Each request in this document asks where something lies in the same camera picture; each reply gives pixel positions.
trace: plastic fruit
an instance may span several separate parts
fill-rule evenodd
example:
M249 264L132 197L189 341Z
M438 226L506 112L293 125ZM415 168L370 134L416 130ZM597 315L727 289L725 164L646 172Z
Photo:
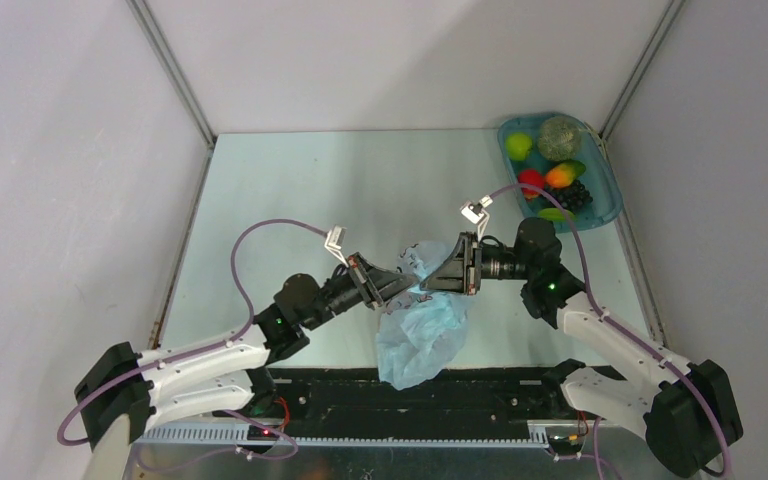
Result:
M522 162L528 153L534 141L524 133L512 133L505 139L505 150L508 152L508 158L516 162Z
M567 188L555 189L549 187L546 189L546 193L557 200L564 209L572 212L578 212L593 202L590 192L587 191L587 188L579 180L572 182L572 185Z
M580 177L587 167L578 160L567 160L546 174L546 183L552 188L566 188L572 185L576 178Z
M543 179L543 175L540 175L540 172L538 172L533 168L528 168L519 172L519 175L517 175L517 182L534 185L535 187L538 187L541 189L546 186L546 181ZM525 195L525 198L527 200L531 200L532 198L535 198L540 195L534 190L529 190L527 188L523 188L522 193L523 195Z
M575 214L567 210L567 215L570 216L570 220L575 221ZM537 212L537 216L549 220L550 222L565 222L564 214L557 208L544 208Z
M550 118L540 125L537 150L553 162L569 160L581 150L581 128L565 115Z

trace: red wire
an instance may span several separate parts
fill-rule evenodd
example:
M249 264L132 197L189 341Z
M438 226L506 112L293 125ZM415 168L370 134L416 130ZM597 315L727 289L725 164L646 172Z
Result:
M281 426L278 427L283 431L283 428L286 427L288 423L290 423L290 407L287 405L287 401L284 400L283 397L278 397L278 400L275 400L275 403L284 407L284 421L281 422Z
M590 433L590 424L587 423L587 417L584 415L584 412L581 410L578 411L578 431L581 432L581 422L584 422L584 433L579 433L579 435L586 437L587 434Z

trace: white wall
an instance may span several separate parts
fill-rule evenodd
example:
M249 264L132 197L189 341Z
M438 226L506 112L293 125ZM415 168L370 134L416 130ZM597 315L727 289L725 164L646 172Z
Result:
M55 430L145 345L205 154L125 2L0 2L0 478L80 477Z
M726 368L768 478L768 2L690 2L611 149L668 333Z
M666 0L153 1L217 132L600 124Z

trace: grapes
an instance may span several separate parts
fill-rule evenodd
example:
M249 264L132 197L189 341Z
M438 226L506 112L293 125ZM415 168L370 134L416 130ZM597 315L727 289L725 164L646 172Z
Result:
M546 188L546 192L554 197L564 210L569 210L573 213L577 213L593 202L593 197L580 180L572 182L570 186L566 188L548 187Z

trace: green apple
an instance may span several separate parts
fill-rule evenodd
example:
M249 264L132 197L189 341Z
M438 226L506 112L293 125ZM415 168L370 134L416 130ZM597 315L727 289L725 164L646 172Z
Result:
M515 162L524 161L531 151L532 145L534 142L531 137L524 133L512 133L505 139L505 150L508 152L508 158Z

